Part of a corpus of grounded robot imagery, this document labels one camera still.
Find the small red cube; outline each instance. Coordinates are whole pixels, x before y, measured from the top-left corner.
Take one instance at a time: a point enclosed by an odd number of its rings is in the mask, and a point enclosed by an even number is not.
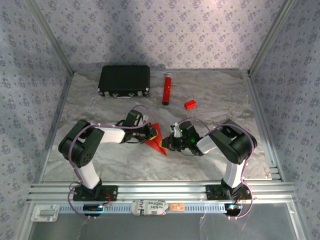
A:
[[[185,104],[184,104],[184,107],[185,109],[192,109],[196,106],[196,101],[195,100],[191,100],[191,101],[187,101]]]

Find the patterned wall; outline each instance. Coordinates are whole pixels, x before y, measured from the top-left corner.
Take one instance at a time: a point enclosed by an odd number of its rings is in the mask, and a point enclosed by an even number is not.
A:
[[[67,74],[23,1],[0,2],[0,239],[39,180]]]
[[[287,181],[320,239],[320,2],[290,13],[254,81]]]
[[[71,67],[247,70],[284,0],[38,0]]]

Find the orange label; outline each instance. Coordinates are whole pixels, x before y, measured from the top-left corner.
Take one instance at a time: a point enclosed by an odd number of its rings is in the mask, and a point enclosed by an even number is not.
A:
[[[172,212],[183,212],[185,210],[185,204],[183,203],[171,203],[170,211]]]

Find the black box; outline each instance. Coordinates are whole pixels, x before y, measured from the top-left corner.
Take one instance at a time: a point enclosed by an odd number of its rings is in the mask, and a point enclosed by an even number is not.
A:
[[[142,97],[149,95],[150,67],[104,66],[101,71],[98,92],[104,97]]]

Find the red tube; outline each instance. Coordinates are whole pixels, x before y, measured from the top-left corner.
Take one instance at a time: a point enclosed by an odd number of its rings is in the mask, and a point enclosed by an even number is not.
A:
[[[169,105],[169,102],[170,102],[170,91],[171,91],[171,80],[172,80],[171,77],[172,77],[171,73],[165,74],[163,98],[162,98],[163,105]]]

